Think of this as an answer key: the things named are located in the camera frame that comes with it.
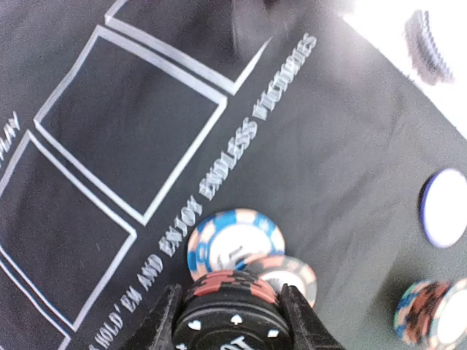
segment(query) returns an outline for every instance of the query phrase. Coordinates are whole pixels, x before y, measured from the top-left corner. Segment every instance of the white line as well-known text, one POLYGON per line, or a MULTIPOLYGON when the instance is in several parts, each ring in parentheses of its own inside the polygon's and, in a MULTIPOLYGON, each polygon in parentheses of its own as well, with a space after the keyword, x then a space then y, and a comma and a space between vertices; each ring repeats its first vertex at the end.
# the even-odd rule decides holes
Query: white line
POLYGON ((178 179, 178 176, 182 173, 183 169, 187 166, 190 159, 195 154, 196 150, 201 146, 206 136, 209 134, 211 129, 214 127, 215 123, 219 120, 220 116, 227 107, 227 98, 219 104, 219 106, 214 111, 214 114, 209 118, 206 125, 201 129, 201 132, 197 135, 195 141, 187 149, 187 152, 183 155, 182 159, 175 166, 174 170, 170 173, 167 180, 164 182, 163 186, 159 190, 158 194, 150 204, 149 208, 144 213, 144 226, 149 222, 151 217, 154 215, 155 211, 161 204, 162 200, 166 197, 167 193, 170 191, 171 187, 174 185, 175 181, 178 179))
POLYGON ((70 344, 70 341, 72 341, 70 338, 65 338, 65 339, 61 342, 60 346, 58 347, 58 350, 65 350, 66 347, 68 346, 68 344, 70 344))
POLYGON ((0 197, 3 194, 3 191, 5 191, 5 188, 7 187, 8 182, 12 177, 13 171, 15 170, 16 165, 18 164, 18 161, 23 155, 24 150, 26 149, 26 146, 28 146, 28 143, 29 143, 29 137, 27 133, 25 133, 23 137, 21 138, 21 141, 18 144, 18 147, 16 147, 15 153, 13 153, 11 159, 9 160, 7 169, 5 170, 3 177, 0 180, 0 197))
POLYGON ((238 79, 235 81, 232 95, 235 95, 237 91, 240 90, 245 80, 247 80, 247 78, 250 76, 253 69, 255 69, 261 56, 264 53, 264 50, 266 49, 270 41, 271 41, 271 38, 263 44, 263 46, 259 49, 259 51, 253 56, 251 61, 247 64, 243 72, 239 75, 238 79))
POLYGON ((39 297, 40 300, 59 318, 64 324, 73 329, 72 323, 66 319, 58 310, 53 306, 50 301, 37 289, 34 283, 27 277, 27 275, 21 270, 16 262, 8 255, 5 249, 0 245, 0 253, 8 260, 11 266, 20 274, 20 276, 26 281, 26 283, 32 288, 34 293, 39 297))
POLYGON ((74 186, 81 191, 83 195, 88 197, 88 199, 93 202, 99 209, 101 209, 110 219, 112 219, 116 224, 121 226, 126 232, 130 235, 136 237, 136 231, 132 228, 126 221, 124 221, 121 217, 116 215, 108 206, 106 206, 102 201, 97 198, 85 185, 83 185, 72 173, 69 172, 67 168, 65 168, 58 160, 55 158, 52 153, 50 153, 42 144, 37 141, 36 137, 30 132, 29 137, 31 141, 36 145, 37 149, 63 174, 65 177, 72 183, 74 186))
POLYGON ((94 29, 94 32, 91 34, 88 42, 86 43, 85 47, 82 49, 82 52, 78 56, 76 62, 74 62, 70 71, 66 74, 66 76, 60 81, 54 91, 50 94, 49 98, 44 102, 40 110, 37 112, 36 116, 34 117, 34 121, 40 123, 44 116, 49 112, 50 108, 52 108, 53 104, 58 100, 60 95, 65 91, 68 87, 69 83, 74 79, 78 71, 80 70, 82 64, 85 62, 90 50, 96 43, 99 28, 94 29))
POLYGON ((114 4, 105 12, 104 19, 105 23, 109 21, 115 14, 120 10, 120 8, 127 2, 128 0, 117 0, 114 4))
POLYGON ((216 84, 220 88, 224 89, 228 93, 235 95, 235 83, 227 77, 224 77, 219 72, 214 69, 205 66, 201 62, 195 60, 186 53, 176 49, 175 47, 163 42, 160 39, 155 38, 152 35, 149 35, 145 31, 138 29, 130 24, 127 24, 117 18, 109 19, 106 24, 121 33, 132 37, 139 42, 146 44, 152 49, 162 53, 163 55, 171 58, 172 60, 182 64, 191 71, 197 73, 200 77, 216 84))
POLYGON ((86 176, 89 181, 95 184, 97 188, 105 193, 110 199, 112 199, 121 209, 126 211, 128 215, 133 217, 137 222, 144 222, 143 216, 135 210, 132 206, 126 203, 117 193, 112 191, 105 183, 103 183, 96 175, 91 173, 78 159, 76 159, 65 147, 61 145, 52 135, 45 130, 42 125, 34 121, 37 130, 44 136, 44 138, 52 144, 76 169, 86 176))
POLYGON ((175 66, 173 63, 163 59, 161 56, 149 51, 140 44, 132 42, 130 39, 101 26, 98 26, 98 33, 100 37, 108 40, 109 42, 113 42, 117 46, 158 67, 168 75, 184 83, 212 102, 219 104, 222 101, 223 95, 220 92, 203 83, 201 80, 196 79, 193 75, 187 73, 178 66, 175 66))
POLYGON ((9 279, 13 281, 14 284, 16 284, 16 287, 20 289, 21 292, 31 301, 32 305, 37 309, 37 311, 43 315, 43 317, 51 323, 52 326, 56 328, 57 331, 59 331, 65 338, 70 339, 69 335, 67 332, 63 330, 62 327, 60 327, 53 319, 50 318, 49 315, 47 315, 44 310, 39 306, 39 304, 35 301, 35 299, 32 298, 32 296, 28 293, 28 291, 21 285, 21 283, 9 272, 8 268, 5 266, 5 264, 0 260, 0 267, 1 269, 7 274, 9 279))
POLYGON ((107 269, 105 274, 102 276, 99 283, 96 285, 96 288, 94 288, 93 292, 90 294, 89 298, 86 300, 84 306, 82 307, 80 313, 78 314, 76 320, 74 321, 74 324, 73 324, 74 327, 76 327, 77 329, 80 328, 80 325, 82 324, 82 321, 85 319, 86 315, 88 314, 90 308, 92 308, 94 302, 99 297, 99 295, 101 294, 102 290, 105 288, 107 283, 109 283, 109 280, 114 275, 115 271, 117 270, 118 266, 122 262, 123 258, 126 256, 126 253, 128 253, 128 250, 131 248, 135 240, 136 240, 136 236, 127 237, 127 239, 125 240, 125 243, 122 245, 117 255, 115 255, 115 258, 110 264, 109 268, 107 269))
POLYGON ((138 29, 131 24, 125 23, 117 18, 109 18, 106 24, 110 27, 124 33, 125 35, 146 44, 148 47, 162 53, 163 55, 169 57, 170 59, 174 60, 185 66, 186 68, 190 69, 195 74, 203 77, 204 79, 216 84, 219 88, 227 91, 231 95, 236 95, 239 89, 242 87, 245 80, 249 77, 252 73, 253 69, 258 64, 264 50, 268 46, 271 39, 266 41, 263 46, 259 49, 259 51, 253 56, 251 61, 247 64, 244 70, 241 72, 239 77, 235 82, 230 80, 229 78, 225 77, 218 71, 209 68, 208 66, 202 64, 201 62, 197 61, 193 57, 187 55, 183 51, 178 50, 177 48, 171 46, 163 42, 160 39, 155 38, 154 36, 148 34, 141 29, 138 29))

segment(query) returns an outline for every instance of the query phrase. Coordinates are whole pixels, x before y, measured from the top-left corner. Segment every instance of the white outlined rectangle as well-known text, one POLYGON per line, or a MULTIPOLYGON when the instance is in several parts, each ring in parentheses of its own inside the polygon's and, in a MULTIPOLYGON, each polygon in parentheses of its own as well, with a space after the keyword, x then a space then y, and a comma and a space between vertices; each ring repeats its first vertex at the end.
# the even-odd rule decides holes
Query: white outlined rectangle
POLYGON ((208 82, 215 84, 233 96, 236 95, 245 80, 252 73, 270 41, 268 40, 263 44, 263 46, 256 52, 250 62, 245 66, 236 80, 232 81, 218 71, 209 68, 195 58, 187 55, 183 51, 178 50, 177 48, 167 44, 166 42, 163 42, 160 39, 155 38, 154 36, 148 34, 145 31, 142 31, 141 29, 138 29, 135 26, 132 26, 129 23, 125 23, 122 20, 115 18, 115 15, 118 13, 118 11, 120 11, 123 5, 125 5, 127 2, 128 0, 117 0, 109 8, 109 10, 104 15, 105 24, 107 26, 137 40, 138 42, 147 45, 155 51, 162 53, 163 55, 169 57, 187 69, 190 69, 193 73, 203 77, 208 82))
POLYGON ((50 97, 45 101, 44 105, 37 112, 34 117, 34 123, 37 130, 52 144, 74 167, 76 167, 90 182, 92 182, 97 188, 100 189, 104 194, 106 194, 110 199, 112 199, 122 210, 128 213, 136 221, 145 226, 151 217, 154 215, 157 208, 160 206, 162 200, 166 197, 167 193, 170 191, 171 187, 178 179, 183 169, 189 163, 191 158, 194 156, 196 150, 201 146, 204 139, 207 137, 211 129, 214 127, 215 123, 219 120, 221 114, 224 112, 227 106, 227 98, 219 93, 217 90, 208 86, 199 79, 196 79, 193 75, 182 70, 178 66, 175 66, 173 63, 162 58, 159 55, 156 55, 152 51, 144 48, 136 42, 116 34, 109 29, 106 29, 102 26, 97 26, 96 30, 91 35, 88 43, 85 45, 85 48, 80 53, 80 56, 76 60, 75 64, 72 66, 69 73, 62 79, 58 84, 57 88, 54 89, 50 97), (102 38, 111 42, 118 47, 123 48, 124 50, 138 56, 139 58, 151 63, 161 71, 167 73, 171 77, 179 80, 183 84, 187 85, 189 88, 195 90, 200 95, 204 96, 211 102, 217 104, 217 108, 214 110, 213 114, 207 120, 207 123, 200 130, 197 137, 195 137, 193 143, 185 151, 185 154, 179 160, 178 164, 171 171, 166 181, 163 183, 162 187, 157 191, 154 199, 151 204, 148 206, 144 213, 139 213, 135 208, 130 206, 125 200, 123 200, 116 192, 111 190, 105 183, 103 183, 96 175, 89 171, 75 156, 73 156, 60 142, 58 142, 42 125, 41 121, 50 111, 54 103, 59 99, 61 94, 65 89, 71 84, 73 79, 76 77, 81 66, 84 64, 85 59, 87 58, 92 47, 96 43, 98 38, 102 38))
MULTIPOLYGON (((96 301, 96 299, 101 294, 102 290, 105 288, 109 280, 112 278, 114 272, 117 270, 117 267, 125 257, 126 253, 132 246, 133 242, 136 240, 136 231, 132 228, 127 222, 125 222, 121 217, 113 212, 108 206, 106 206, 101 200, 99 200, 82 182, 80 182, 72 173, 69 172, 37 139, 34 135, 27 130, 21 139, 18 148, 15 150, 4 176, 0 180, 0 199, 1 196, 8 185, 13 171, 17 166, 21 156, 26 150, 26 147, 32 143, 41 153, 44 155, 83 195, 85 195, 90 201, 92 201, 104 214, 106 214, 113 222, 119 225, 125 232, 128 233, 128 237, 125 240, 125 243, 121 246, 118 253, 113 258, 110 266, 107 268, 104 275, 99 280, 98 284, 94 287, 93 291, 89 295, 88 299, 85 301, 80 312, 78 313, 76 319, 72 322, 68 320, 52 303, 41 293, 41 291, 34 285, 34 283, 27 277, 27 275, 22 271, 18 264, 8 255, 4 248, 0 244, 0 254, 2 254, 8 263, 17 271, 21 278, 32 288, 34 293, 39 297, 39 299, 67 326, 73 329, 75 332, 78 330, 82 321, 88 314, 90 308, 96 301)), ((29 297, 30 300, 33 300, 25 289, 22 289, 29 297)))

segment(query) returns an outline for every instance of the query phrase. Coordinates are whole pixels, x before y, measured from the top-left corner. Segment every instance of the white surface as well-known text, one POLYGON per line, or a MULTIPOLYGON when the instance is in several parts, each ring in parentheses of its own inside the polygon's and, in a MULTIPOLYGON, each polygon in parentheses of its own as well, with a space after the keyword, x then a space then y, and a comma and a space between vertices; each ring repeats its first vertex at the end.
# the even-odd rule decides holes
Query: white surface
POLYGON ((422 222, 428 239, 439 248, 456 243, 467 228, 467 180, 447 169, 427 188, 422 222))
POLYGON ((421 89, 439 111, 467 139, 467 1, 464 0, 356 0, 355 11, 343 15, 403 74, 421 89), (439 35, 439 45, 456 76, 456 83, 430 86, 412 69, 412 60, 404 37, 406 21, 417 9, 428 9, 439 35))
POLYGON ((438 323, 439 341, 454 343, 467 329, 467 290, 452 296, 438 323))

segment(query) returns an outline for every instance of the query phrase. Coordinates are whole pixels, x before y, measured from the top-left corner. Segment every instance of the white and blue poker chip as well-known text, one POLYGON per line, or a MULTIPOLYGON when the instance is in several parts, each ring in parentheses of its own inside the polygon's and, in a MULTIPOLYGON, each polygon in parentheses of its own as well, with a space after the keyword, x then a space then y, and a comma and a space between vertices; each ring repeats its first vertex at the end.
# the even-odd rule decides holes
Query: white and blue poker chip
POLYGON ((284 237, 266 215, 235 209, 205 219, 188 242, 188 268, 193 280, 206 273, 243 269, 261 257, 283 255, 284 237))
POLYGON ((467 229, 467 179, 448 168, 427 183, 420 219, 428 240, 438 248, 455 244, 467 229))

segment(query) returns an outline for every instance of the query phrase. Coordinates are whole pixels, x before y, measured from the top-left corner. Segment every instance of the poker table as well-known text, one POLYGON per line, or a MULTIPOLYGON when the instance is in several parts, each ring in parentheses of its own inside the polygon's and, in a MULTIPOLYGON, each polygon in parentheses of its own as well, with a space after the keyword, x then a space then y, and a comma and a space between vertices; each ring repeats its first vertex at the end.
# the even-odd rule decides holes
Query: poker table
POLYGON ((7 1, 0 21, 3 349, 118 349, 226 209, 277 223, 347 349, 407 349, 405 289, 465 275, 466 239, 431 246, 419 205, 467 174, 466 140, 319 3, 7 1))

